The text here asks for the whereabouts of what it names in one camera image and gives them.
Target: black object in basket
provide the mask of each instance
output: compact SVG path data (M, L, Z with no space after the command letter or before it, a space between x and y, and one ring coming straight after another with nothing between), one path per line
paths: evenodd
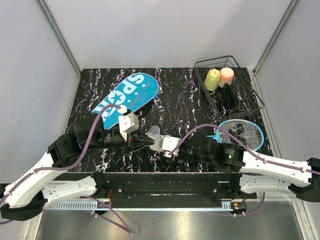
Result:
M194 66L196 77L208 100L209 108L216 113L215 117L219 122L243 118L265 106L265 103L252 88L250 78L245 73L247 68L240 67L233 56L197 61ZM234 79L231 84L234 96L229 96L230 93L219 87L217 90L209 92L205 86L208 71L222 68L231 68L234 71Z

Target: black marble table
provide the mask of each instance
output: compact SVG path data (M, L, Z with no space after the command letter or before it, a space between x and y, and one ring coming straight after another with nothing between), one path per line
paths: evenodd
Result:
M185 135L200 124L218 124L196 80L193 68L98 68L84 69L80 80L66 132L75 120L91 112L122 80L134 73L153 76L159 84L159 94L153 108L140 120L144 133L157 125L161 134ZM271 155L261 114L244 118L256 123L263 131L265 141L258 152ZM203 163L172 163L162 153L144 148L128 157L121 147L102 149L91 153L72 171L74 172L213 172Z

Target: gray wall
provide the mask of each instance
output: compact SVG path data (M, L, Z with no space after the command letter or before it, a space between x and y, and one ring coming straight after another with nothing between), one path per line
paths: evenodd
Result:
M287 159L320 159L320 1L302 0L258 73ZM308 204L320 236L320 203Z
M46 0L82 68L253 68L290 0Z
M11 183L59 136L77 75L35 0L1 1L0 22L0 183ZM26 224L0 225L0 238Z

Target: dish rack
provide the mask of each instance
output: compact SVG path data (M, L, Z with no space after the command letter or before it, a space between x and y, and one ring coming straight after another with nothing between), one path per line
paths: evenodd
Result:
M233 56L222 56L208 60L197 61L195 74L209 104L209 109L215 114L218 122L230 119L241 119L258 112L265 103L258 96L251 85L250 78L246 75L247 68L240 67ZM234 79L231 88L235 95L235 107L228 105L226 91L219 88L209 92L205 86L205 79L211 69L231 68L234 71Z

